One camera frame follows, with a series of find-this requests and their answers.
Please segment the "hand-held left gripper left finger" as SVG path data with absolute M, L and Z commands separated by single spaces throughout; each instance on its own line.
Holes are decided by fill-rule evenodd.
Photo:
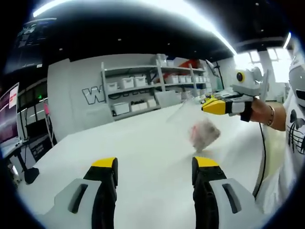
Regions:
M 73 180 L 55 196 L 54 229 L 112 229 L 117 200 L 118 159 L 92 163 L 83 178 Z

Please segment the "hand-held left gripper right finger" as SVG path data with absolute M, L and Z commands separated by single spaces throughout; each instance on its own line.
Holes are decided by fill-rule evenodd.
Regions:
M 192 185 L 197 229 L 254 229 L 264 219 L 252 193 L 212 159 L 192 158 Z

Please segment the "person's right hand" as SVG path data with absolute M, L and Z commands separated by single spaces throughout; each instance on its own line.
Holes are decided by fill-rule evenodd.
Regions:
M 254 99 L 245 102 L 245 110 L 240 113 L 240 119 L 245 122 L 253 121 L 261 123 L 264 119 L 262 112 L 264 111 L 264 102 L 260 99 Z

